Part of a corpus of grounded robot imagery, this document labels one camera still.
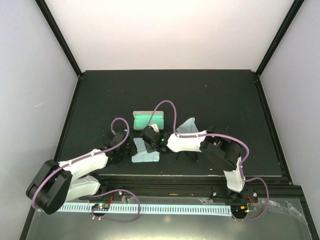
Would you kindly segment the light blue cleaning cloth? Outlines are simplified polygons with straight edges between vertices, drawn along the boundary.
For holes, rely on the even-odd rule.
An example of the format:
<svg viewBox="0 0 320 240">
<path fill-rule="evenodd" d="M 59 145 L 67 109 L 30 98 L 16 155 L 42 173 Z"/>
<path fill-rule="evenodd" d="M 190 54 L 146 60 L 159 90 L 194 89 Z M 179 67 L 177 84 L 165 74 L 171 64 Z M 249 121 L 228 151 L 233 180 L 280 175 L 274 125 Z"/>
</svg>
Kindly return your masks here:
<svg viewBox="0 0 320 240">
<path fill-rule="evenodd" d="M 147 152 L 145 142 L 141 138 L 134 138 L 133 141 L 137 149 L 137 154 L 131 157 L 132 163 L 151 163 L 160 160 L 159 152 Z"/>
</svg>

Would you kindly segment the grey glasses case green lining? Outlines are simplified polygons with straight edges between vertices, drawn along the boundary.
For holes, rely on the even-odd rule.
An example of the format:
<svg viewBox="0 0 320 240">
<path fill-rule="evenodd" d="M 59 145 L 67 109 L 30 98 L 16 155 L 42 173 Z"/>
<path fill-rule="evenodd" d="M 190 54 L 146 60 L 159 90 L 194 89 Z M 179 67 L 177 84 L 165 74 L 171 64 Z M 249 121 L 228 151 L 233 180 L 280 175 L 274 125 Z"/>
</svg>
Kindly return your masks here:
<svg viewBox="0 0 320 240">
<path fill-rule="evenodd" d="M 142 131 L 148 125 L 156 124 L 159 130 L 164 129 L 164 112 L 156 111 L 133 111 L 133 129 L 135 131 Z"/>
</svg>

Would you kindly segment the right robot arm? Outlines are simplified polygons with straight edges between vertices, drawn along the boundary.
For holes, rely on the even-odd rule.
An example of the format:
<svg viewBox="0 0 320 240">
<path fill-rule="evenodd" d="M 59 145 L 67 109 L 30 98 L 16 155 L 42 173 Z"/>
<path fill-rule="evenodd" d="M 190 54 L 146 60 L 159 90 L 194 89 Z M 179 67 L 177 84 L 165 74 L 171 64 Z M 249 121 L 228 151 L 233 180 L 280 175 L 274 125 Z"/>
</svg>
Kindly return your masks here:
<svg viewBox="0 0 320 240">
<path fill-rule="evenodd" d="M 242 166 L 244 143 L 234 137 L 215 133 L 215 126 L 197 133 L 157 132 L 145 127 L 140 137 L 153 151 L 163 154 L 194 152 L 203 154 L 210 163 L 221 169 L 227 190 L 215 189 L 217 198 L 240 202 L 246 196 L 246 178 Z"/>
</svg>

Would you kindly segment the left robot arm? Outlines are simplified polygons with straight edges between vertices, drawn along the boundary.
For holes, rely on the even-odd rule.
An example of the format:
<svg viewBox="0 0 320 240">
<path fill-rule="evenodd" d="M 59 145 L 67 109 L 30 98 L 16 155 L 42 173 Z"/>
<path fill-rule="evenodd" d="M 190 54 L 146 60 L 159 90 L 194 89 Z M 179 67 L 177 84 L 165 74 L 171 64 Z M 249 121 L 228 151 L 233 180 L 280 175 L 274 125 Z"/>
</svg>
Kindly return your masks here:
<svg viewBox="0 0 320 240">
<path fill-rule="evenodd" d="M 126 130 L 118 131 L 103 147 L 82 156 L 60 162 L 47 160 L 28 186 L 26 196 L 34 209 L 41 209 L 48 215 L 57 212 L 65 202 L 84 196 L 101 200 L 108 188 L 92 172 L 136 153 L 131 134 Z"/>
</svg>

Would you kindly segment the black sunglasses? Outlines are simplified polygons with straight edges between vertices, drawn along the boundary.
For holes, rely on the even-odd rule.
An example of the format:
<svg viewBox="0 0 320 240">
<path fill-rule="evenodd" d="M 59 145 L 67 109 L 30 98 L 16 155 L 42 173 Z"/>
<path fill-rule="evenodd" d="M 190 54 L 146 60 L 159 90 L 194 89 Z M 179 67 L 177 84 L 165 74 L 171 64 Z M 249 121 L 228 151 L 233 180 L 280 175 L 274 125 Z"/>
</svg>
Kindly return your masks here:
<svg viewBox="0 0 320 240">
<path fill-rule="evenodd" d="M 199 161 L 198 153 L 195 151 L 180 151 L 177 153 L 176 160 L 178 160 L 180 157 L 182 158 L 188 158 L 192 160 L 194 163 L 197 163 Z"/>
</svg>

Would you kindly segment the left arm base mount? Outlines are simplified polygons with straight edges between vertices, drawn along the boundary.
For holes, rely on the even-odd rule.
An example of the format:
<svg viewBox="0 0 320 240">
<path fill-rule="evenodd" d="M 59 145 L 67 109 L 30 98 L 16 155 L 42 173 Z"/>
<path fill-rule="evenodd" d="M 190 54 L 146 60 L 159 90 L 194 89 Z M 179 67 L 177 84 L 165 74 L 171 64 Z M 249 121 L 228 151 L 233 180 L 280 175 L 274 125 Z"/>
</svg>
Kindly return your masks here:
<svg viewBox="0 0 320 240">
<path fill-rule="evenodd" d="M 91 218 L 101 220 L 102 217 L 110 210 L 111 204 L 114 202 L 115 193 L 110 193 L 108 195 L 99 196 L 97 199 L 99 202 L 94 203 L 90 207 Z"/>
</svg>

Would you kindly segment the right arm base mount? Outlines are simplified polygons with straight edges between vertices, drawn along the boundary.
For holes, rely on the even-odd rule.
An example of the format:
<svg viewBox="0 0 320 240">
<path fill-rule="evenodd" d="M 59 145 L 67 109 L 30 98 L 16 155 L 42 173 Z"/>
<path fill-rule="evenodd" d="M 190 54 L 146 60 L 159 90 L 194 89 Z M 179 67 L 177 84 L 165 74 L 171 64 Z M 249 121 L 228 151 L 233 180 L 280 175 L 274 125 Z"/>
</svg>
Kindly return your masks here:
<svg viewBox="0 0 320 240">
<path fill-rule="evenodd" d="M 235 192 L 224 185 L 216 185 L 211 191 L 213 201 L 230 206 L 232 215 L 237 219 L 244 220 L 249 212 L 258 209 L 257 192 L 251 186 L 246 185 L 241 192 Z"/>
</svg>

